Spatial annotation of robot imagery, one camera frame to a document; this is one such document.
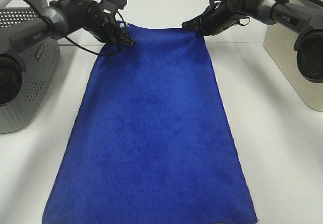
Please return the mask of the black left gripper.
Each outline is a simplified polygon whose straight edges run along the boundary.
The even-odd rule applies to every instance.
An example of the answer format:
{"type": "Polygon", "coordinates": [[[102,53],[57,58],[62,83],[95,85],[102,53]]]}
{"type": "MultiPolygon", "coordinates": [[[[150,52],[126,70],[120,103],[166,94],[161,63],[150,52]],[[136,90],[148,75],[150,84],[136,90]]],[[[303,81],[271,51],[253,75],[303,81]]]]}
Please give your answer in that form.
{"type": "Polygon", "coordinates": [[[122,20],[116,20],[116,14],[120,14],[119,10],[124,9],[127,0],[120,2],[112,2],[108,0],[101,0],[95,3],[88,10],[88,25],[85,27],[98,41],[115,45],[118,49],[123,46],[132,47],[135,40],[127,33],[127,23],[122,20]]]}

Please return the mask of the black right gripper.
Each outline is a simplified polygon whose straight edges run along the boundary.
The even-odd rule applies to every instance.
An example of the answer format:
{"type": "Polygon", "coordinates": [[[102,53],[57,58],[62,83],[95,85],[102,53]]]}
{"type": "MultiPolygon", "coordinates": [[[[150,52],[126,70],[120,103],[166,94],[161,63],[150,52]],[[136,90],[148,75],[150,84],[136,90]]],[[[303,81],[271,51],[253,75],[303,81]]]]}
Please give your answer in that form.
{"type": "Polygon", "coordinates": [[[182,29],[194,31],[197,36],[218,35],[232,26],[246,26],[250,18],[244,13],[231,12],[224,2],[208,6],[195,18],[183,22],[182,29]]]}

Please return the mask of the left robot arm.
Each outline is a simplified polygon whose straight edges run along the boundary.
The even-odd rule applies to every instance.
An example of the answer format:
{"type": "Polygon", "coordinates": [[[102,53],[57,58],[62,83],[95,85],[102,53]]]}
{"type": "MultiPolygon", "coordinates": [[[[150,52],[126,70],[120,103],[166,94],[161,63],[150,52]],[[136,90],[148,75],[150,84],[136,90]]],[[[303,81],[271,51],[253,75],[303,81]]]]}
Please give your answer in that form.
{"type": "Polygon", "coordinates": [[[115,15],[127,0],[57,0],[36,18],[10,26],[1,35],[1,105],[11,102],[21,90],[22,74],[26,72],[22,53],[47,38],[59,40],[79,29],[92,34],[99,42],[132,47],[134,39],[127,35],[115,15]]]}

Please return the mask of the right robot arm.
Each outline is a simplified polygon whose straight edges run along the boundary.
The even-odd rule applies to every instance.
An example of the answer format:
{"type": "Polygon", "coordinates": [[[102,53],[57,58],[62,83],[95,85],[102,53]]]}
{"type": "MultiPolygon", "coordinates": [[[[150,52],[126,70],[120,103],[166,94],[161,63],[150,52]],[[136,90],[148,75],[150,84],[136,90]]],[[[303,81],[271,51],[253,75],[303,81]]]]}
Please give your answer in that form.
{"type": "Polygon", "coordinates": [[[301,75],[322,82],[322,1],[320,0],[208,0],[197,17],[182,29],[198,36],[218,35],[241,20],[254,18],[266,25],[279,23],[297,33],[294,51],[301,75]]]}

